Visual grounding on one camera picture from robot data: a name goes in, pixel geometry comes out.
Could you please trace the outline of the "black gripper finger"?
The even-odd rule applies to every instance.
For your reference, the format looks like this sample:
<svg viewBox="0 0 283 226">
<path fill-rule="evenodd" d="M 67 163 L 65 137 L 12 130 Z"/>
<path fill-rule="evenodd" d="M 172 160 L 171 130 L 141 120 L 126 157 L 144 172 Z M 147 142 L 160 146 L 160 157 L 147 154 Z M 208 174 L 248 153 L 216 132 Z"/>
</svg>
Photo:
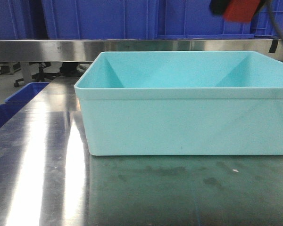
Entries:
<svg viewBox="0 0 283 226">
<path fill-rule="evenodd" d="M 213 15 L 222 16 L 231 0 L 211 0 L 209 4 L 210 12 Z"/>
</svg>

